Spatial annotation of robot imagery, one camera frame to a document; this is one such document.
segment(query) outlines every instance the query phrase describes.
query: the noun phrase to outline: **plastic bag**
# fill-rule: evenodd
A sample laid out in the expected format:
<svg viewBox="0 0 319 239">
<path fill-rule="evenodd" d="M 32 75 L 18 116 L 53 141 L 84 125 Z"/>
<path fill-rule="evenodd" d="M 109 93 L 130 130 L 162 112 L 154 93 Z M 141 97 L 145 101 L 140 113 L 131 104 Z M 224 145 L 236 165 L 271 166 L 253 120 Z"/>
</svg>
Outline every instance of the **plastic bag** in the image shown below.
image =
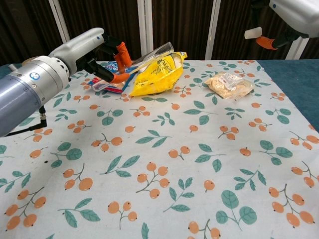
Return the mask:
<svg viewBox="0 0 319 239">
<path fill-rule="evenodd" d="M 173 52 L 141 69 L 130 95 L 150 95 L 171 90 L 183 73 L 186 57 L 185 52 Z"/>
<path fill-rule="evenodd" d="M 254 85 L 236 75 L 219 72 L 205 82 L 210 89 L 225 99 L 239 99 L 254 89 Z"/>
<path fill-rule="evenodd" d="M 112 73 L 115 73 L 118 71 L 118 64 L 116 63 L 116 61 L 109 61 L 109 62 L 102 62 L 101 65 L 108 69 L 109 71 L 111 71 Z M 103 90 L 107 90 L 107 91 L 111 91 L 111 92 L 115 92 L 115 93 L 122 93 L 125 88 L 128 86 L 129 82 L 131 81 L 131 79 L 134 77 L 134 73 L 130 75 L 130 77 L 121 83 L 118 84 L 103 84 Z M 93 80 L 89 81 L 87 84 L 89 86 L 93 86 L 94 84 L 98 83 L 101 81 L 101 78 L 95 77 L 93 78 Z"/>
</svg>

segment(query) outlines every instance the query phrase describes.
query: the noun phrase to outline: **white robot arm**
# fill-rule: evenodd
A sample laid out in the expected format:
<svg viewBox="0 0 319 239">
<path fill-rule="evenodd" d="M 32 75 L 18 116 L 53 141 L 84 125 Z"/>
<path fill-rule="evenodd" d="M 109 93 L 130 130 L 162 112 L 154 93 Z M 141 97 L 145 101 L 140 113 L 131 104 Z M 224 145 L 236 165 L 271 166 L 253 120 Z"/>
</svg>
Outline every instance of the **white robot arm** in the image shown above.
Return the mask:
<svg viewBox="0 0 319 239">
<path fill-rule="evenodd" d="M 96 63 L 96 51 L 114 55 L 119 69 L 132 64 L 125 44 L 108 36 L 102 28 L 93 28 L 40 56 L 0 79 L 0 137 L 46 127 L 43 105 L 70 81 L 69 76 L 86 70 L 110 83 L 119 83 L 129 74 L 115 75 Z M 36 110 L 41 123 L 16 132 L 10 131 Z"/>
<path fill-rule="evenodd" d="M 269 39 L 262 36 L 259 13 L 269 6 L 287 23 L 285 32 Z M 277 50 L 298 37 L 319 37 L 319 0 L 251 0 L 252 23 L 254 28 L 245 31 L 245 38 L 256 38 L 256 42 L 270 50 Z"/>
</svg>

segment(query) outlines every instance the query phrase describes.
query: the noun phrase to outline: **clear plastic bag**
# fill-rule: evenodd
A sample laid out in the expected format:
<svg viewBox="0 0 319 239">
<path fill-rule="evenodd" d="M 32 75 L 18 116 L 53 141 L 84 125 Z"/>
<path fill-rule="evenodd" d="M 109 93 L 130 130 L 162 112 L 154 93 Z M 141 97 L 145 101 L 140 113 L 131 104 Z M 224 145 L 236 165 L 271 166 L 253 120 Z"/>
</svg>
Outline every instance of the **clear plastic bag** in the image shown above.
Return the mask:
<svg viewBox="0 0 319 239">
<path fill-rule="evenodd" d="M 205 83 L 224 99 L 237 100 L 254 89 L 254 85 L 250 81 L 225 72 L 219 72 Z"/>
</svg>

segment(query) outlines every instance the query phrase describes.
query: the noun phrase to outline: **floral tablecloth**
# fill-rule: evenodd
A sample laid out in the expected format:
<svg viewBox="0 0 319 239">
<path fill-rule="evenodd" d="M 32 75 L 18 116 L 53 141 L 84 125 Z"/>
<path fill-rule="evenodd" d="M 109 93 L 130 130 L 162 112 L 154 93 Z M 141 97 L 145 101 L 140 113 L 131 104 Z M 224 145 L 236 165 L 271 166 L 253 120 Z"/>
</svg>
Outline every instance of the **floral tablecloth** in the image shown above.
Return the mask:
<svg viewBox="0 0 319 239">
<path fill-rule="evenodd" d="M 254 91 L 221 99 L 219 71 Z M 319 135 L 257 62 L 185 61 L 171 92 L 134 98 L 92 78 L 0 139 L 0 238 L 318 238 Z"/>
</svg>

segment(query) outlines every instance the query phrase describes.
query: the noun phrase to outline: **dark curtain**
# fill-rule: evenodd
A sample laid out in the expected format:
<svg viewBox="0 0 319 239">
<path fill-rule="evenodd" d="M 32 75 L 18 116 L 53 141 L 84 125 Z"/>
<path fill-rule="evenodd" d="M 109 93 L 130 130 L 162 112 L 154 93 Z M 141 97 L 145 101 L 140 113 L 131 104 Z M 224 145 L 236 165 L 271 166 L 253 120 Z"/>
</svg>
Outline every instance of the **dark curtain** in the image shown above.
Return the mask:
<svg viewBox="0 0 319 239">
<path fill-rule="evenodd" d="M 170 41 L 188 59 L 204 59 L 213 0 L 152 0 L 154 48 Z"/>
<path fill-rule="evenodd" d="M 251 26 L 250 0 L 222 0 L 212 59 L 285 59 L 291 44 L 276 51 L 260 47 L 255 39 L 244 38 Z M 286 29 L 286 23 L 268 6 L 260 14 L 263 36 L 276 38 Z"/>
<path fill-rule="evenodd" d="M 136 0 L 60 0 L 70 38 L 101 27 L 108 35 L 125 42 L 132 59 L 141 57 L 138 6 Z M 98 60 L 114 60 L 99 52 Z"/>
<path fill-rule="evenodd" d="M 62 44 L 47 0 L 0 0 L 0 65 L 47 55 Z"/>
<path fill-rule="evenodd" d="M 319 58 L 319 38 L 310 38 L 300 59 Z"/>
</svg>

